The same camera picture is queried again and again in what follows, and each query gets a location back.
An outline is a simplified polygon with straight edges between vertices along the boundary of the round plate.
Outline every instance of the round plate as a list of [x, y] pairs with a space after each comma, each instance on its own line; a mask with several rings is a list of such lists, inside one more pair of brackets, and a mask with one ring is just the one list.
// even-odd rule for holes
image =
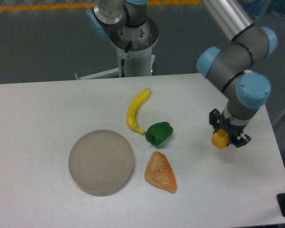
[[118, 191], [134, 166], [133, 150], [119, 133], [97, 130], [82, 136], [72, 148], [68, 166], [73, 179], [95, 195]]

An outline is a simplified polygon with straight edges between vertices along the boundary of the yellow object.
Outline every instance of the yellow object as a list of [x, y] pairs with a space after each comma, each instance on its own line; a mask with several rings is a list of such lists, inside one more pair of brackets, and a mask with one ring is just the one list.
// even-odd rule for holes
[[[148, 1], [148, 6], [160, 5], [180, 5], [180, 4], [194, 4], [201, 3], [201, 0], [152, 0]], [[13, 7], [0, 6], [0, 11], [15, 11], [15, 10], [55, 10], [55, 9], [70, 9], [70, 8], [92, 8], [94, 3], [73, 3], [73, 4], [52, 4], [52, 5], [16, 5]]]
[[136, 97], [132, 100], [127, 111], [127, 124], [132, 131], [135, 131], [141, 135], [145, 134], [145, 131], [141, 129], [136, 121], [136, 112], [138, 108], [148, 99], [151, 93], [151, 88], [145, 88], [140, 91]]
[[211, 142], [219, 149], [224, 149], [229, 143], [228, 133], [224, 129], [219, 129], [212, 136]]

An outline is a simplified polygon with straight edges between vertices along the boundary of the clear plastic container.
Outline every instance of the clear plastic container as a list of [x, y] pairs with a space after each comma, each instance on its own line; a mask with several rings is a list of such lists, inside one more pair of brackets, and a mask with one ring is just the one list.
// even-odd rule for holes
[[53, 5], [55, 3], [55, 1], [56, 0], [44, 0], [44, 2], [49, 6]]
[[16, 0], [4, 0], [5, 4], [7, 4], [9, 7], [13, 7], [16, 3]]
[[75, 0], [66, 0], [67, 4], [72, 5], [74, 4]]
[[25, 4], [28, 6], [32, 6], [35, 3], [35, 0], [24, 0]]
[[238, 2], [253, 20], [263, 17], [270, 5], [270, 0], [238, 0]]
[[285, 19], [285, 0], [274, 0], [269, 9], [273, 15]]

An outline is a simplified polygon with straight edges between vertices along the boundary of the white table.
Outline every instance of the white table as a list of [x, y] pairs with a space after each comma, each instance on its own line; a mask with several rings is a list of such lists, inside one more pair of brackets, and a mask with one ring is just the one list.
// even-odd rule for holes
[[[172, 138], [154, 148], [130, 131], [125, 114], [141, 89], [152, 94], [137, 119], [143, 129], [168, 121]], [[0, 228], [243, 227], [285, 223], [276, 195], [285, 170], [265, 107], [245, 128], [252, 140], [217, 150], [208, 124], [227, 100], [199, 74], [0, 85]], [[74, 143], [111, 129], [133, 147], [135, 166], [119, 192], [96, 197], [68, 170]], [[154, 151], [176, 176], [175, 194], [144, 180]]]

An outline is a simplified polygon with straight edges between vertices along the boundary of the yellow floor line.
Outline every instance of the yellow floor line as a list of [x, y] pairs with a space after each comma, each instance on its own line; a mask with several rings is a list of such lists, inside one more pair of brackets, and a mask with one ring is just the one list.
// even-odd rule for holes
[[[200, 3], [200, 0], [164, 0], [160, 2], [158, 0], [148, 1], [149, 6], [160, 6], [160, 5], [179, 5], [179, 4], [194, 4]], [[53, 4], [49, 5], [33, 5], [33, 6], [0, 6], [0, 11], [16, 11], [16, 10], [54, 10], [54, 9], [73, 9], [73, 8], [90, 8], [93, 7], [94, 3], [75, 3], [69, 4]]]

